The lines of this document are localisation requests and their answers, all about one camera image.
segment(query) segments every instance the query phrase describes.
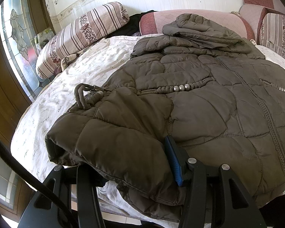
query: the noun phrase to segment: black cable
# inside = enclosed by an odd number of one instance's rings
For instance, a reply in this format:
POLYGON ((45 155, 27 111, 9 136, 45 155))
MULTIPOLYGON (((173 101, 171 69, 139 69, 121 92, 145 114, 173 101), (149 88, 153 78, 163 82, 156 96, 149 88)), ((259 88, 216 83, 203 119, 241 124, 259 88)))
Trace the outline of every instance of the black cable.
POLYGON ((32 185, 45 197, 47 197, 51 202, 56 204, 57 207, 65 214, 66 218, 70 222, 73 228, 79 228, 76 219, 72 215, 71 211, 66 207, 66 205, 45 185, 43 185, 39 180, 37 180, 32 174, 30 174, 5 148, 5 146, 0 141, 0 157, 2 160, 14 171, 16 172, 24 181, 32 185))

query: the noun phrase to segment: tiled floor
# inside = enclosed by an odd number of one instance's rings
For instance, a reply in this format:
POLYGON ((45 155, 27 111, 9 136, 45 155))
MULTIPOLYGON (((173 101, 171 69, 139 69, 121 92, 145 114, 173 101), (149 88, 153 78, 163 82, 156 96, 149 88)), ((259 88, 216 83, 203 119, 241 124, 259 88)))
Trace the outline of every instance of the tiled floor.
MULTIPOLYGON (((72 209, 77 210, 77 203, 72 202, 72 209)), ((110 221, 115 221, 119 223, 126 223, 126 224, 134 224, 134 225, 141 225, 140 220, 134 218, 128 218, 116 214, 111 214, 107 212, 101 212, 102 218, 110 221)))

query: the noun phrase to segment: mattress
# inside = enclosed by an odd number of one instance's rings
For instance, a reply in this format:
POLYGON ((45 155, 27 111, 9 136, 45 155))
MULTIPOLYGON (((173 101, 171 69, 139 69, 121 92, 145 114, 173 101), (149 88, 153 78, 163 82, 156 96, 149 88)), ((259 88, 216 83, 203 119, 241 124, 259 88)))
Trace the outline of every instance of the mattress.
MULTIPOLYGON (((87 83, 101 86, 114 71, 130 59, 133 47, 139 39, 157 35, 102 39, 55 78, 27 109, 17 126, 11 142, 11 153, 16 160, 38 180, 44 181, 55 166, 49 161, 44 137, 58 117, 75 103, 76 85, 87 83)), ((268 60, 285 69, 285 59, 268 48, 259 45, 257 47, 268 60)), ((122 199, 116 186, 115 182, 109 181, 103 188, 97 188, 101 208, 164 227, 178 226, 174 222, 155 220, 140 214, 122 199)))

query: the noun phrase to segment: bead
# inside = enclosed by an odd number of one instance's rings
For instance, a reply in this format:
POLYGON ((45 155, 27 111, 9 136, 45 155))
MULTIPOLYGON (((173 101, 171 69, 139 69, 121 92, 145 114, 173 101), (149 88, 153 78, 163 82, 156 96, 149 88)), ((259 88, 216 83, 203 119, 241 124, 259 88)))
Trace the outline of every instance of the bead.
POLYGON ((174 89, 174 92, 179 92, 180 91, 180 88, 178 86, 174 86, 173 89, 174 89))
POLYGON ((181 92, 183 92, 183 91, 185 91, 186 89, 185 89, 185 86, 184 85, 180 85, 180 91, 181 92))
POLYGON ((185 89, 186 89, 186 91, 190 91, 190 85, 189 84, 185 84, 185 89))

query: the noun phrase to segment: blue gripper pad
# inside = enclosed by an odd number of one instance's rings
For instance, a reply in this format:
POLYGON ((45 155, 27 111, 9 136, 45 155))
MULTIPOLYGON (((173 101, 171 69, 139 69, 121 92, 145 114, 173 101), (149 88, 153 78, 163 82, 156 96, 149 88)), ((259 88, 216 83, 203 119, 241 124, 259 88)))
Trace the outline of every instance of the blue gripper pad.
POLYGON ((172 146, 172 142, 169 139, 169 136, 165 137, 165 154, 167 156, 171 171, 174 176, 174 180, 177 182, 178 186, 183 185, 183 177, 181 172, 181 165, 177 159, 175 151, 172 146))

